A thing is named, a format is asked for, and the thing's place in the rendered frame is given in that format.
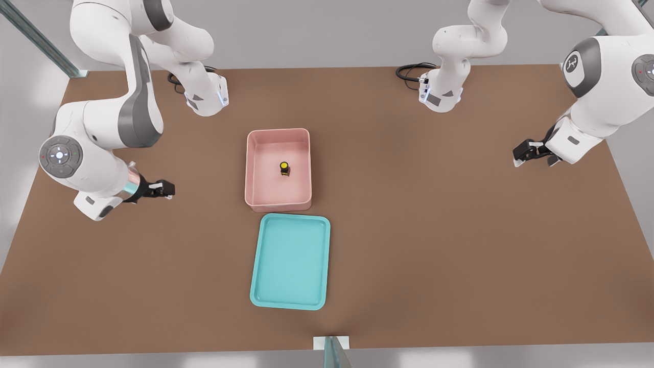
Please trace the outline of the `pink rectangular box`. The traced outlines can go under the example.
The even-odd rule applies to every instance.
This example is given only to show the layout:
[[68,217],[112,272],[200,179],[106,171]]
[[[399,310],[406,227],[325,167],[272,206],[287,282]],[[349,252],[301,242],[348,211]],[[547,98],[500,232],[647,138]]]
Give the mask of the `pink rectangular box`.
[[[281,162],[289,163],[289,176],[280,174]],[[258,213],[311,207],[311,150],[306,129],[255,130],[248,134],[244,198]]]

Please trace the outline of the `pale blue-green tray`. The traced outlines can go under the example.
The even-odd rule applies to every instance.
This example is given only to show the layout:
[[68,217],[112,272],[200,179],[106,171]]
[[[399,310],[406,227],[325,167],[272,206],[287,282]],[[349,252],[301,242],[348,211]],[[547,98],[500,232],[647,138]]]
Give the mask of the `pale blue-green tray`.
[[329,277],[330,222],[317,215],[264,215],[250,300],[257,307],[317,311]]

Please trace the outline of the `silver frame post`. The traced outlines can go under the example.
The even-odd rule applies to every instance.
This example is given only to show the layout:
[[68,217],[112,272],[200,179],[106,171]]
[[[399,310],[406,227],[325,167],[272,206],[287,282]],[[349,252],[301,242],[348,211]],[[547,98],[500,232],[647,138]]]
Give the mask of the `silver frame post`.
[[313,337],[313,349],[324,352],[323,368],[352,368],[345,350],[350,349],[350,337]]
[[32,44],[42,51],[70,79],[88,77],[88,70],[77,68],[10,0],[0,0],[0,14],[25,35]]

